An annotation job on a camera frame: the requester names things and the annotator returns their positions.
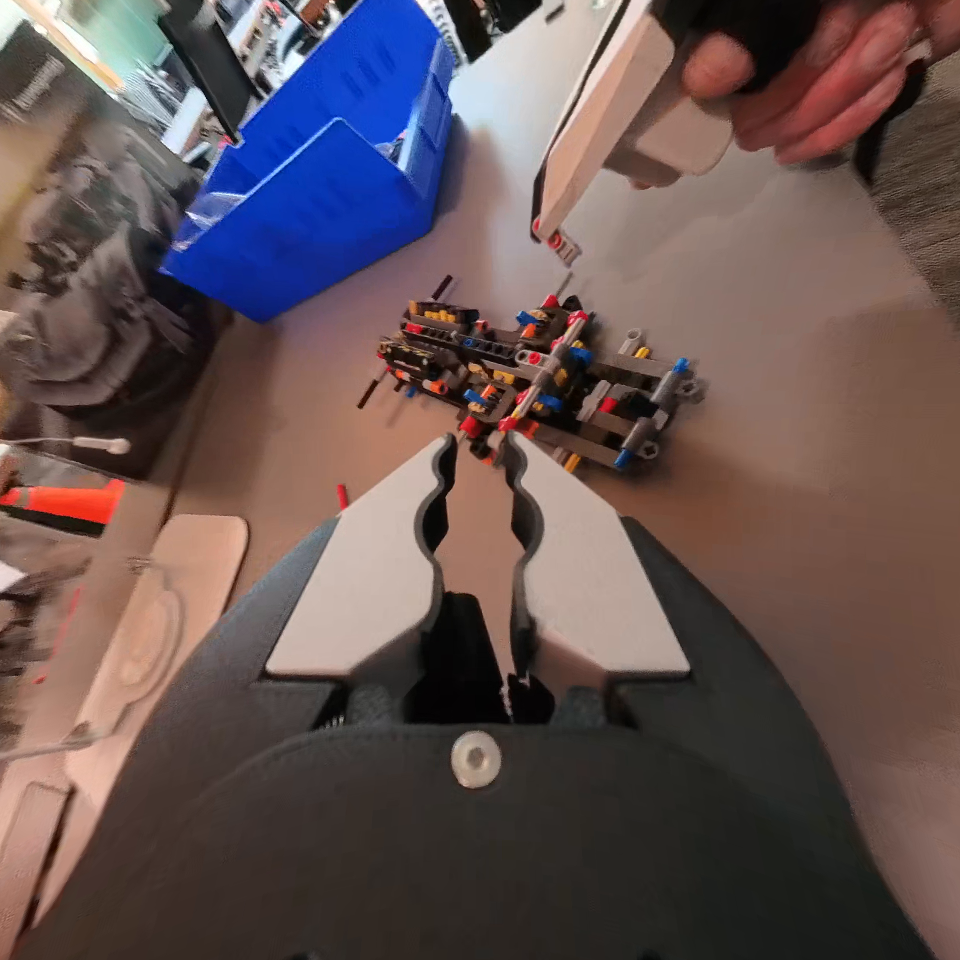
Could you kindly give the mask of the multicoloured lego vehicle chassis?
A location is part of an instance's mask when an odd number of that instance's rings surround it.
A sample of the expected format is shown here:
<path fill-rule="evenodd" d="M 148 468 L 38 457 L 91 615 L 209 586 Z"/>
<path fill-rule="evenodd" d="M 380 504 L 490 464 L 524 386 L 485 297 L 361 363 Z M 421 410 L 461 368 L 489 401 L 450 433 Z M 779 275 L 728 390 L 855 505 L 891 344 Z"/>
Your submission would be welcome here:
<path fill-rule="evenodd" d="M 624 473 L 655 461 L 681 408 L 706 395 L 694 362 L 657 359 L 640 329 L 616 350 L 599 348 L 599 318 L 577 295 L 551 294 L 501 328 L 444 299 L 451 284 L 447 276 L 432 297 L 409 300 L 397 330 L 379 340 L 359 410 L 389 381 L 408 399 L 453 408 L 459 441 L 487 465 L 500 463 L 502 438 L 515 434 L 568 473 L 581 464 Z"/>

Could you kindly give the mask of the clear round plastic disc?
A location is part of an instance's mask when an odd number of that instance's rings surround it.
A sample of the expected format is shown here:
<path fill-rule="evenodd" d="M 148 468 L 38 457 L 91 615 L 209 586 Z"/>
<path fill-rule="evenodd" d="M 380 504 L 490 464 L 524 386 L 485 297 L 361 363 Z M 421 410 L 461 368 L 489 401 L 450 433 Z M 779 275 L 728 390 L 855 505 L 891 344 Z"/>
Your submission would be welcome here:
<path fill-rule="evenodd" d="M 182 645 L 186 601 L 168 566 L 135 557 L 129 567 L 136 584 L 77 716 L 75 732 L 85 744 L 119 732 L 167 680 Z"/>

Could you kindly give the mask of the blue plastic storage bin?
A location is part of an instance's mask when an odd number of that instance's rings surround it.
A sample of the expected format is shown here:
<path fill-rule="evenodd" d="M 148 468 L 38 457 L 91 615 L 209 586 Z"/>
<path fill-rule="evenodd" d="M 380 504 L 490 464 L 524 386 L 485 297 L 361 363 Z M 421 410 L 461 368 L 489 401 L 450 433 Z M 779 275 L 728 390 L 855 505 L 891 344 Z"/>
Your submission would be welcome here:
<path fill-rule="evenodd" d="M 160 272 L 266 323 L 429 233 L 453 69 L 417 2 L 358 2 L 220 153 Z"/>

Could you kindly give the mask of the beige flat stand base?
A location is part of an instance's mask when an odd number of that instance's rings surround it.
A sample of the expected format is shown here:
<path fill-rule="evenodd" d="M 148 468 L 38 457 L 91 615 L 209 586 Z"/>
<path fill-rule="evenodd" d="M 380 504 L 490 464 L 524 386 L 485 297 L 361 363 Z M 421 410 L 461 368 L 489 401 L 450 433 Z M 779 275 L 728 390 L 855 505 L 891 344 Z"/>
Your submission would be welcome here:
<path fill-rule="evenodd" d="M 139 703 L 115 737 L 133 718 L 144 715 L 171 683 L 183 663 L 199 642 L 219 620 L 234 588 L 234 582 L 244 560 L 249 540 L 247 523 L 237 516 L 184 513 L 174 516 L 162 528 L 150 554 L 166 565 L 174 585 L 186 604 L 181 645 L 175 655 L 169 677 L 149 699 Z M 68 752 L 89 749 L 100 741 L 86 744 L 74 729 L 66 740 Z"/>

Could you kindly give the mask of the black monitor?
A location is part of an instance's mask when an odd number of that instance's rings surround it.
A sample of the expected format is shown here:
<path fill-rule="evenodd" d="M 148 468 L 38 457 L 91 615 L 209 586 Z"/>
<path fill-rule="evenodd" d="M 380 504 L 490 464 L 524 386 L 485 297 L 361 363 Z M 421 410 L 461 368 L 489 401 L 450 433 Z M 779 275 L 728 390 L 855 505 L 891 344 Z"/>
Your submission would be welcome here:
<path fill-rule="evenodd" d="M 168 2 L 158 26 L 202 94 L 229 143 L 242 143 L 241 125 L 260 98 L 209 2 Z"/>

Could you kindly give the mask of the person's right hand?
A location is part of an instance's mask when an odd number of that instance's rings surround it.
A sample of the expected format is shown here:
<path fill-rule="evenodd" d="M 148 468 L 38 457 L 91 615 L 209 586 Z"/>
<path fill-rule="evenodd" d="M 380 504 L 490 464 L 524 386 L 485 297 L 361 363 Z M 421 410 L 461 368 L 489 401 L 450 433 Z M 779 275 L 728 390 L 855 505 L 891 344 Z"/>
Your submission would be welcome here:
<path fill-rule="evenodd" d="M 958 51 L 957 1 L 827 2 L 809 41 L 754 92 L 752 54 L 716 30 L 690 53 L 682 81 L 694 98 L 730 102 L 742 151 L 770 149 L 779 164 L 796 165 L 866 133 L 903 91 L 907 55 L 919 42 L 933 63 Z"/>

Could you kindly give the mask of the dark printed cardboard box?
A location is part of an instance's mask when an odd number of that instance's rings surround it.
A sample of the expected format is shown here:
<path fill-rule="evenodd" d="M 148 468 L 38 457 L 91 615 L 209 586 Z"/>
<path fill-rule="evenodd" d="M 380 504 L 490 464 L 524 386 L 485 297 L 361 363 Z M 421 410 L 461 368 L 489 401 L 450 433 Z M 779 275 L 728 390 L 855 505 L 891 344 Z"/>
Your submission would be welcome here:
<path fill-rule="evenodd" d="M 142 481 L 229 315 L 161 273 L 198 175 L 2 2 L 2 438 Z"/>

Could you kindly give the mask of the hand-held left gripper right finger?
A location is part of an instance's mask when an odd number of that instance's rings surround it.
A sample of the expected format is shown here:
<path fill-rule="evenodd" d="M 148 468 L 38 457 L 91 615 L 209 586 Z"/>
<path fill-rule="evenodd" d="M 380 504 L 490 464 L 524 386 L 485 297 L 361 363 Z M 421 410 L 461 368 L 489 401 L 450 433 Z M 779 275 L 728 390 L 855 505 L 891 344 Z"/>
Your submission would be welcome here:
<path fill-rule="evenodd" d="M 518 432 L 501 444 L 512 494 L 510 653 L 554 698 L 572 688 L 673 681 L 690 662 L 623 517 Z"/>

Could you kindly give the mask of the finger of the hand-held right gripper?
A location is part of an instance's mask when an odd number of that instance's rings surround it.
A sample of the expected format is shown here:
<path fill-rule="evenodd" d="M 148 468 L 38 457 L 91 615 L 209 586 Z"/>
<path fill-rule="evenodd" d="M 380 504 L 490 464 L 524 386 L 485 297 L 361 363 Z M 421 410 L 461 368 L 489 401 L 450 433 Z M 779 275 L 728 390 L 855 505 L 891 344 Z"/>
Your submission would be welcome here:
<path fill-rule="evenodd" d="M 613 4 L 534 178 L 534 242 L 549 243 L 563 225 L 665 77 L 676 51 L 655 2 Z"/>

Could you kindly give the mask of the orange plastic object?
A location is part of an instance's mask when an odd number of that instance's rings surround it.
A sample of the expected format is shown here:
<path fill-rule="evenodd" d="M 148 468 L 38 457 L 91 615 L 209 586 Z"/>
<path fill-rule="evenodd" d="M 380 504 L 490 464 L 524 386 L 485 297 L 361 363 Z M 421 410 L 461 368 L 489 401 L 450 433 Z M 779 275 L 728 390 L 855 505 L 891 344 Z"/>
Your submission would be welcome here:
<path fill-rule="evenodd" d="M 43 518 L 58 518 L 106 526 L 114 516 L 127 484 L 111 479 L 102 487 L 14 486 L 1 497 L 4 508 Z"/>

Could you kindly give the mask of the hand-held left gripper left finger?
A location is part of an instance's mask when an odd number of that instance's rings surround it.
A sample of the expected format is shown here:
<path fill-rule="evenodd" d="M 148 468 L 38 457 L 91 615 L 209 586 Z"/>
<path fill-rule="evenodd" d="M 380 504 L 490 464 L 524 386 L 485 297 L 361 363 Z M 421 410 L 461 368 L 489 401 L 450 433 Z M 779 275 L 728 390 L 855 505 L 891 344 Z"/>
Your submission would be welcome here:
<path fill-rule="evenodd" d="M 266 660 L 270 678 L 414 688 L 445 594 L 436 551 L 457 454 L 444 434 L 341 511 Z"/>

